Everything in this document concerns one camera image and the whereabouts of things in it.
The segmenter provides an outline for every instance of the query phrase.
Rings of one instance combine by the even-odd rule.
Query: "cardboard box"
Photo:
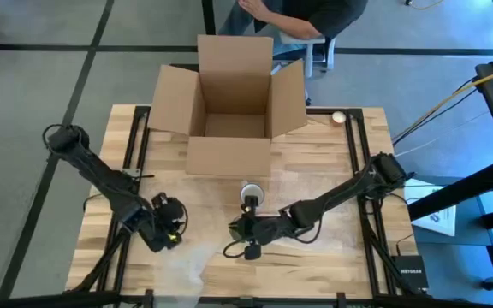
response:
[[[198,46],[199,73],[161,67],[149,128],[190,136],[189,174],[270,175],[271,138],[306,125],[303,62],[272,76],[272,38]]]

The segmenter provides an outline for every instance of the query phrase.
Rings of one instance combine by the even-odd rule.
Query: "chair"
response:
[[[273,57],[273,61],[279,65],[273,69],[272,74],[276,73],[287,63],[304,59],[304,76],[311,78],[313,69],[318,69],[324,73],[334,69],[334,46],[336,38],[314,38],[297,39],[279,32],[282,44],[304,44],[305,49],[294,50]],[[306,105],[311,105],[311,99],[306,91]]]

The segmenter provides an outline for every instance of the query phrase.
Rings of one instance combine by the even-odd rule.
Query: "butcher block tabletop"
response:
[[[111,110],[100,156],[113,169],[122,167],[135,107],[114,105]],[[393,153],[383,108],[362,110],[371,155]],[[356,125],[353,133],[362,168]],[[187,207],[189,222],[183,242],[171,251],[153,253],[134,235],[122,294],[143,295],[146,289],[153,289],[156,296],[334,299],[336,293],[345,293],[348,299],[372,298],[355,198],[324,215],[321,234],[313,244],[281,239],[263,246],[262,257],[254,261],[222,254],[233,241],[227,224],[241,214],[240,191],[246,182],[258,183],[265,191],[258,213],[276,215],[282,207],[316,198],[352,177],[345,127],[332,125],[330,114],[308,114],[306,126],[272,140],[271,177],[187,175],[186,155],[187,136],[150,132],[143,174],[154,177],[142,179],[140,195],[150,200],[166,192],[178,198]],[[402,195],[402,190],[395,193]],[[396,242],[413,233],[407,206],[389,196],[382,216],[390,252],[395,254]],[[110,220],[104,197],[87,203],[67,289],[78,285],[102,255]],[[302,238],[309,240],[313,233]],[[243,248],[242,244],[234,246],[229,254]],[[401,252],[417,254],[413,237],[401,242]],[[385,292],[383,266],[374,254],[380,290]],[[115,271],[116,258],[110,266],[108,289],[113,286]]]

